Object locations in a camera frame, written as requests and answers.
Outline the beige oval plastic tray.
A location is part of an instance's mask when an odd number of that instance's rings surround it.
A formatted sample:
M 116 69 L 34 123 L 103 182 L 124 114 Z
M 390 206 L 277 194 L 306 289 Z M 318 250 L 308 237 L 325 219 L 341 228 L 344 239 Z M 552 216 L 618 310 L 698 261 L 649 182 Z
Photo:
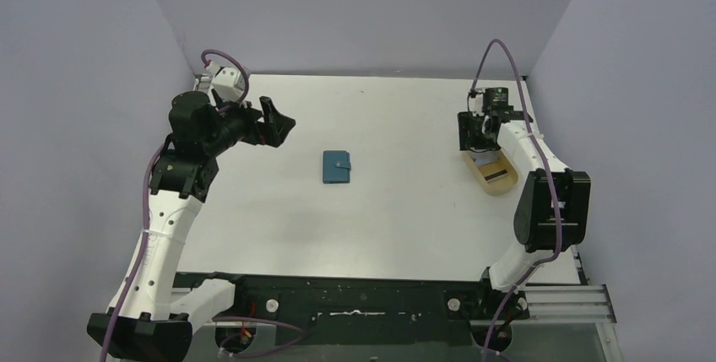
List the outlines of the beige oval plastic tray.
M 461 156 L 482 189 L 489 195 L 505 195 L 518 184 L 519 174 L 501 150 L 464 151 Z

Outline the teal leather card holder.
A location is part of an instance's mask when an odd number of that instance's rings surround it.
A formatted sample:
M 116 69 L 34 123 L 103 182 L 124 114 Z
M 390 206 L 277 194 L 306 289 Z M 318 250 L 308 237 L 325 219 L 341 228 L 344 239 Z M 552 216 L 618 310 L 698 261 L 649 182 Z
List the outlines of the teal leather card holder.
M 323 152 L 323 184 L 350 183 L 350 153 L 345 150 L 325 150 Z

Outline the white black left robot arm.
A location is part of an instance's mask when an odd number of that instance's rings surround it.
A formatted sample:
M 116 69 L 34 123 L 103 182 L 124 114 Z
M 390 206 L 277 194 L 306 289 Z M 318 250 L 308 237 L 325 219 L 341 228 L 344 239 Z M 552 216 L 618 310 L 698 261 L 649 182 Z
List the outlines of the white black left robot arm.
M 238 143 L 277 148 L 296 121 L 267 96 L 253 106 L 201 91 L 177 95 L 168 120 L 170 133 L 144 172 L 142 227 L 132 260 L 107 309 L 87 324 L 101 360 L 181 361 L 206 323 L 220 313 L 239 319 L 249 311 L 249 294 L 231 278 L 206 278 L 174 299 L 176 272 L 218 175 L 218 158 Z

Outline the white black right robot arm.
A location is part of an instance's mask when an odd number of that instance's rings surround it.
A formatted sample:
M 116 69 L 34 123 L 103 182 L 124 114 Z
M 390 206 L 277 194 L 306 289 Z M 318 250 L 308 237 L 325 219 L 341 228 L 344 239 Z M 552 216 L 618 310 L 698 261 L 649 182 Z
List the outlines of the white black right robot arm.
M 481 102 L 457 115 L 459 150 L 470 172 L 493 197 L 521 190 L 514 240 L 485 269 L 485 287 L 475 293 L 477 311 L 495 317 L 518 303 L 518 292 L 539 267 L 583 242 L 591 179 L 552 152 L 533 117 L 510 104 L 508 89 L 471 89 L 466 100 Z

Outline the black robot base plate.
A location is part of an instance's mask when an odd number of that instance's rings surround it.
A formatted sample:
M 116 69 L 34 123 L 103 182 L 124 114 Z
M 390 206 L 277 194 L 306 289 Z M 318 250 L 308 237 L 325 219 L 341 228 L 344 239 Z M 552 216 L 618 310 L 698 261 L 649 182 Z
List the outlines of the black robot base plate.
M 282 321 L 306 331 L 305 345 L 466 346 L 509 334 L 529 318 L 526 296 L 507 298 L 486 280 L 441 281 L 316 278 L 179 272 L 174 289 L 196 289 L 207 279 L 236 286 L 221 316 Z

